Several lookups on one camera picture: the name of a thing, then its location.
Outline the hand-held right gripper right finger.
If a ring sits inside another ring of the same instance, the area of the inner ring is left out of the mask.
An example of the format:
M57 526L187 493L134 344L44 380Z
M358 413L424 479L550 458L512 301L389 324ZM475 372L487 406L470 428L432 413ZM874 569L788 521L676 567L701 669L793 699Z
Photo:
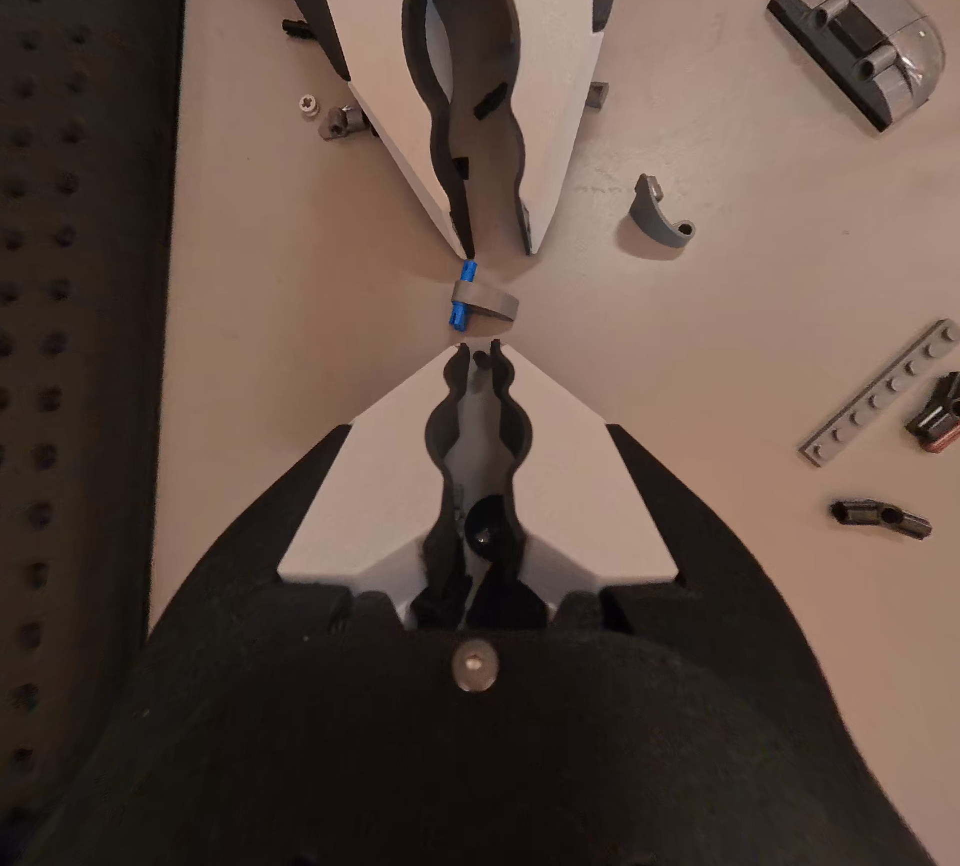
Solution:
M673 582L678 567L606 421L510 345L489 347L518 578L558 608L572 592Z

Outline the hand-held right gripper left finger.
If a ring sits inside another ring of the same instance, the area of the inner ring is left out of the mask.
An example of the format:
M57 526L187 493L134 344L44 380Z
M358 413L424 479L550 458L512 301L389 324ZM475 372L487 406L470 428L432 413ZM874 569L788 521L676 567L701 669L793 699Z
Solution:
M423 627L454 627L470 593L447 456L470 350L451 347L357 416L278 565L291 584L381 592Z

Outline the blue lego pin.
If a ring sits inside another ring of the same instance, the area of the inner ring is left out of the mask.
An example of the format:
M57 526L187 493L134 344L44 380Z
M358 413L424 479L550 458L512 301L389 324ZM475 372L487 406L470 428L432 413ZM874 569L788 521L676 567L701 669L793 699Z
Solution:
M462 269L457 280L458 283L470 284L474 282L477 271L477 263L474 260L466 260L462 264ZM464 333L467 330L473 308L457 297L451 297L450 313L448 324L458 333Z

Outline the black lego wheel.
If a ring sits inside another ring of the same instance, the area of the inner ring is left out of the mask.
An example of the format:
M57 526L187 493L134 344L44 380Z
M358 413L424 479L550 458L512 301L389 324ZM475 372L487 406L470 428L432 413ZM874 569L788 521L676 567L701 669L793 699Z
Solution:
M466 545L488 562L501 560L504 550L512 543L505 497L501 493L487 495L475 502L463 526Z

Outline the grey lego arch piece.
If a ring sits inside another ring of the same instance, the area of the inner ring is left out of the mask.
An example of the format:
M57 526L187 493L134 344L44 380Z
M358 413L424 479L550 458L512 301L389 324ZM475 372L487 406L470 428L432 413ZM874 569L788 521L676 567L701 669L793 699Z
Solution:
M684 249L696 233L690 221L672 223L662 211L663 189L654 176L642 174L634 188L629 216L653 242L665 248Z

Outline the black angled lego connector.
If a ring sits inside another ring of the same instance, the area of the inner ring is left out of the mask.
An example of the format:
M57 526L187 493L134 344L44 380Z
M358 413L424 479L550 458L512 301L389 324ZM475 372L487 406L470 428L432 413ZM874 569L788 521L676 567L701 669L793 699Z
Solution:
M879 527L917 540L932 535L932 526L927 519L880 500L836 500L830 505L829 513L842 525Z

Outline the grey curved lego assembly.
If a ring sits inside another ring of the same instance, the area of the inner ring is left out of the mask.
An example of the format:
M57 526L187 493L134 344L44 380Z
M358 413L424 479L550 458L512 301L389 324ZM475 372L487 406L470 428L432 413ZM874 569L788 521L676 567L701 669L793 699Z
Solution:
M767 9L879 132L925 104L942 78L941 34L913 0L769 0Z

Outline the long grey lego plate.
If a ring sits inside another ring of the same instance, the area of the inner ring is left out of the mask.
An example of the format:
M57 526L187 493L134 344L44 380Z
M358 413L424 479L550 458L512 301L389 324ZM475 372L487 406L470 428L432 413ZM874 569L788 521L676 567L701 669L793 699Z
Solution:
M814 430L798 446L798 454L816 467L833 462L958 343L957 321L935 321Z

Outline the black and brown lego piece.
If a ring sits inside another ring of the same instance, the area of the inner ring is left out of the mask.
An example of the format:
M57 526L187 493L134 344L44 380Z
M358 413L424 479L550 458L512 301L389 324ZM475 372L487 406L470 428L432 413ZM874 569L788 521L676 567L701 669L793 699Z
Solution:
M916 416L907 421L906 431L925 452L943 452L959 439L959 371L941 377Z

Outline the black perforated office chair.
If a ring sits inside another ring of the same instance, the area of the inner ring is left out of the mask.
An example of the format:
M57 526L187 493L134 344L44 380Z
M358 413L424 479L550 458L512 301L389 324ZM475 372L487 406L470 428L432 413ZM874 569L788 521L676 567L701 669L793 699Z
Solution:
M1 0L2 864L146 635L185 0Z

